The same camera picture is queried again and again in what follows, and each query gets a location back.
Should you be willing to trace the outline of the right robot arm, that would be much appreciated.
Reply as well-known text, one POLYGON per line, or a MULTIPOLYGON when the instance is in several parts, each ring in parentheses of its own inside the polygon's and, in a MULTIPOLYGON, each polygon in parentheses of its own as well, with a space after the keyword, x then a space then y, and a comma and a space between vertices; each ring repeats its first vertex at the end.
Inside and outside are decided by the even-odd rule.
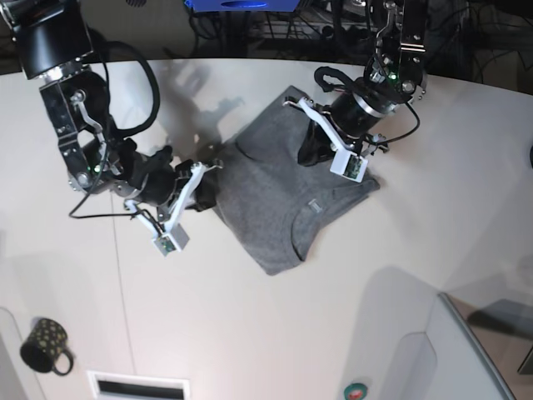
POLYGON ((132 216, 144 213, 139 204, 148 204, 157 208, 160 222, 180 206, 198 212, 215 206, 215 189, 204 175, 219 162, 188 159, 173 166, 170 146, 151 156, 137 150, 133 136, 153 125, 161 106, 156 76, 138 50, 100 37, 86 24, 78 1, 3 1, 1 16, 22 71, 29 79, 43 80, 39 91, 74 189, 86 197, 114 192, 132 202, 132 216), (135 127, 116 125, 110 78, 90 66, 106 63, 112 50, 133 56, 152 92, 151 111, 135 127))

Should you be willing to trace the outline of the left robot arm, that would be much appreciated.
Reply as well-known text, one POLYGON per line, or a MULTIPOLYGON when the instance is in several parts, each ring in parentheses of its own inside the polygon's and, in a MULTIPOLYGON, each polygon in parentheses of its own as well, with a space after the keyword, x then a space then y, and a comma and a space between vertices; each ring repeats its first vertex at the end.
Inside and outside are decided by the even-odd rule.
POLYGON ((416 91, 426 89, 424 37, 428 3, 426 1, 368 1, 365 7, 366 36, 349 37, 341 26, 344 3, 334 1, 334 39, 353 56, 358 48, 369 58, 361 77, 352 79, 332 67, 319 67, 316 84, 325 93, 337 92, 338 98, 317 111, 332 125, 341 142, 354 153, 388 152, 390 145, 413 134, 412 130, 387 138, 371 130, 398 107, 408 108, 416 91))

